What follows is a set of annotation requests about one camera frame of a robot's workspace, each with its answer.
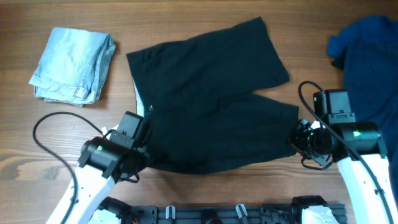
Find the black shorts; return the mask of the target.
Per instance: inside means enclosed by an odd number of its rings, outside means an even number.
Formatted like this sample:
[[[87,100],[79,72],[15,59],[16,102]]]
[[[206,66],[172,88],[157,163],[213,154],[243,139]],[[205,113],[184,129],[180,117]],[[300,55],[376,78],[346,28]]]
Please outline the black shorts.
[[[127,61],[153,169],[210,174],[294,155],[287,139],[298,107],[257,94],[290,80],[260,17]]]

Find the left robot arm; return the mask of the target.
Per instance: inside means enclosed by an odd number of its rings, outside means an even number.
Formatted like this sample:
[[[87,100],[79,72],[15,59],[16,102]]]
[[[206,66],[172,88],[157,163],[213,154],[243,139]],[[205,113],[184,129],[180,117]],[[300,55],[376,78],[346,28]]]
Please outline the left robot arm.
[[[150,164],[148,127],[142,116],[127,111],[116,129],[84,143],[75,176],[48,223],[130,223],[129,207],[108,195],[118,182],[138,182]]]

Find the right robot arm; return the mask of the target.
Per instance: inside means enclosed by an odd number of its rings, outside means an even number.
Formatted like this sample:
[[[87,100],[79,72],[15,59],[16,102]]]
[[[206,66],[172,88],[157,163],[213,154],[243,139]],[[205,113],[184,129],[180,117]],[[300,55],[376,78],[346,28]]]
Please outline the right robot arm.
[[[345,90],[320,88],[313,104],[303,103],[319,125],[301,119],[288,143],[319,170],[337,165],[358,223],[397,223],[387,149],[377,124],[356,121]]]

